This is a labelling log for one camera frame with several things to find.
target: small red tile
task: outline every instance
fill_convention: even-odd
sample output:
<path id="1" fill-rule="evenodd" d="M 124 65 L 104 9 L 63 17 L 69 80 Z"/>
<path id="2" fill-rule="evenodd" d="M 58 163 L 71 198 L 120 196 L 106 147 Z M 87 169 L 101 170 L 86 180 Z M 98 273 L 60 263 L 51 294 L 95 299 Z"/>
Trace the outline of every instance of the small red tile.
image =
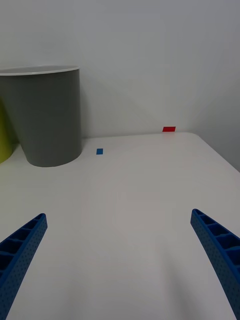
<path id="1" fill-rule="evenodd" d="M 164 126 L 162 132 L 174 132 L 176 130 L 175 126 Z"/>

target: gray trash can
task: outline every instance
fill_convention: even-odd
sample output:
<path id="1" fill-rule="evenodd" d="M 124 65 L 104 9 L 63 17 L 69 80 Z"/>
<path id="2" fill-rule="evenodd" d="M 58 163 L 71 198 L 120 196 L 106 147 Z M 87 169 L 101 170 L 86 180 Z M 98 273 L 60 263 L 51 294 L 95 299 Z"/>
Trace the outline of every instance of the gray trash can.
<path id="1" fill-rule="evenodd" d="M 79 67 L 2 69 L 0 97 L 32 165 L 60 166 L 80 155 Z"/>

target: white tabletop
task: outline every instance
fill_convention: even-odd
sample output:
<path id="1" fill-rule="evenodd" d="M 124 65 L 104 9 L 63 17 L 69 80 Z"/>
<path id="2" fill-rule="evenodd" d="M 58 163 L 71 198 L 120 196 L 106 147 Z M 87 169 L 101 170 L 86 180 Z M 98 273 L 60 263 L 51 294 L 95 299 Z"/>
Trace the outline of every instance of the white tabletop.
<path id="1" fill-rule="evenodd" d="M 89 139 L 53 168 L 19 147 L 0 165 L 0 238 L 41 212 L 48 229 L 7 319 L 235 319 L 193 208 L 240 235 L 240 174 L 194 134 Z"/>

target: white wall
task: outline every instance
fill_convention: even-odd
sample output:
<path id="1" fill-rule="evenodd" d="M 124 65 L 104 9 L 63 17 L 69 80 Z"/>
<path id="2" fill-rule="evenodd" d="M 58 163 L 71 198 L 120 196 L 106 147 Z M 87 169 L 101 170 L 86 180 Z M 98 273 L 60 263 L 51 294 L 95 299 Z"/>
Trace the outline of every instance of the white wall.
<path id="1" fill-rule="evenodd" d="M 5 0 L 0 66 L 78 64 L 84 134 L 199 134 L 240 169 L 239 0 Z"/>

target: gray bin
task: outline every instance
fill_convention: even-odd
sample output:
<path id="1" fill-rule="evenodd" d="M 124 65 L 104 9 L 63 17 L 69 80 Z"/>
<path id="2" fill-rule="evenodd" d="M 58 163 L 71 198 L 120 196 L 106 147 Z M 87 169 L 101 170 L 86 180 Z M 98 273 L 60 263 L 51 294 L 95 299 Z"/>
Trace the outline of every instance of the gray bin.
<path id="1" fill-rule="evenodd" d="M 0 70 L 0 97 L 29 163 L 55 167 L 80 155 L 78 67 Z"/>

